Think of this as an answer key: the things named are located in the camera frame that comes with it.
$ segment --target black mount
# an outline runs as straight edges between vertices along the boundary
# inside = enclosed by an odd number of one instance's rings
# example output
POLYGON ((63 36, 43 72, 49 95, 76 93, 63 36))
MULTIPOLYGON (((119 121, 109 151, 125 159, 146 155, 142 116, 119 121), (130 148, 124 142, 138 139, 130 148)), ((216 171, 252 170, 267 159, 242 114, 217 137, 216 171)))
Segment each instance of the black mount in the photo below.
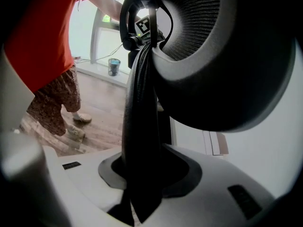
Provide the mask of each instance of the black mount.
MULTIPOLYGON (((200 165, 169 145, 161 147, 161 187, 163 198, 183 197, 199 184, 202 178, 200 165)), ((126 172, 121 153, 113 155, 101 162, 99 175, 112 188, 126 190, 126 172)))
POLYGON ((130 51, 128 54, 129 68, 132 68, 139 50, 147 43, 147 40, 151 42, 152 47, 156 47, 158 41, 165 39, 162 32, 157 30, 156 9, 162 6, 161 0, 124 0, 120 14, 120 37, 123 47, 130 51), (135 19, 139 10, 143 8, 147 8, 150 14, 151 36, 149 39, 136 36, 135 19))

